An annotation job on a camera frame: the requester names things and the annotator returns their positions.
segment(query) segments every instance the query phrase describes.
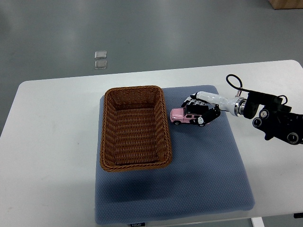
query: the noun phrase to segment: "robotic hand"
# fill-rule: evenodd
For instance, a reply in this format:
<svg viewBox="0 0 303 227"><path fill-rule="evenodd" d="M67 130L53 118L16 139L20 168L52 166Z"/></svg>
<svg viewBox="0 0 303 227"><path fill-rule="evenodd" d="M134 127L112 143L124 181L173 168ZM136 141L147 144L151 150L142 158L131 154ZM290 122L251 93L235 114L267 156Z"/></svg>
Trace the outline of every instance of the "robotic hand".
<svg viewBox="0 0 303 227"><path fill-rule="evenodd" d="M240 87L231 84L228 80L229 77L238 79ZM182 107L185 105L205 105L205 103L214 105L214 108L206 111L201 117L192 119L192 124L205 125L219 117L220 111L228 111L233 116L243 115L245 118L252 119L258 111L259 105L263 105L259 117L253 119L252 124L265 133L265 140L276 137L289 144L303 144L303 114L290 112L292 108L285 105L287 103L286 96L275 96L243 89L240 78L233 74L228 75L226 81L238 90L234 98L225 98L217 94L199 91L184 101ZM240 97L242 91L248 92L247 99ZM285 103L282 103L282 97L286 99Z"/></svg>

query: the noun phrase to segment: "toy car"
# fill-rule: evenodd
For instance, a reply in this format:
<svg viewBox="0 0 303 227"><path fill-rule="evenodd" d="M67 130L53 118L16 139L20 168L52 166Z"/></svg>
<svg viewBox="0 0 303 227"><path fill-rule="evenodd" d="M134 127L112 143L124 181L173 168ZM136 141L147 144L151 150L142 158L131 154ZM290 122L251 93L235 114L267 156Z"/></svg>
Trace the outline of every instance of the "toy car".
<svg viewBox="0 0 303 227"><path fill-rule="evenodd" d="M170 112L170 121L174 125L194 124L193 120L201 117L205 112L208 111L207 105L186 105L183 108L172 109Z"/></svg>

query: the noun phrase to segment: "wicker basket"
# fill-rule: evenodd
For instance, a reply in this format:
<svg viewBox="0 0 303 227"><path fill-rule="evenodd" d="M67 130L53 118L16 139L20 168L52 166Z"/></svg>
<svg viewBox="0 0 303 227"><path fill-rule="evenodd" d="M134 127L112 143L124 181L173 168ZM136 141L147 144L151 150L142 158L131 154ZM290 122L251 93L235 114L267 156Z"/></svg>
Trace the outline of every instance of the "wicker basket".
<svg viewBox="0 0 303 227"><path fill-rule="evenodd" d="M100 164L108 172L165 167L172 159L160 87L118 87L104 95Z"/></svg>

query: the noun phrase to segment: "blue mat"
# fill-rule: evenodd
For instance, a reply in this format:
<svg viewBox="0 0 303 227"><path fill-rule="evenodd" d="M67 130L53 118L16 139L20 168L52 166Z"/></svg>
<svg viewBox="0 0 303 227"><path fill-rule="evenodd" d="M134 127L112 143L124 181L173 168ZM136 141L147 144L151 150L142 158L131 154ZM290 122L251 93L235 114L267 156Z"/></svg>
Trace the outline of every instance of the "blue mat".
<svg viewBox="0 0 303 227"><path fill-rule="evenodd" d="M164 88L167 115L197 91L213 86ZM108 173L99 164L103 117L100 100L95 212L98 224L138 223L250 210L255 202L226 113L205 127L169 122L173 150L163 169Z"/></svg>

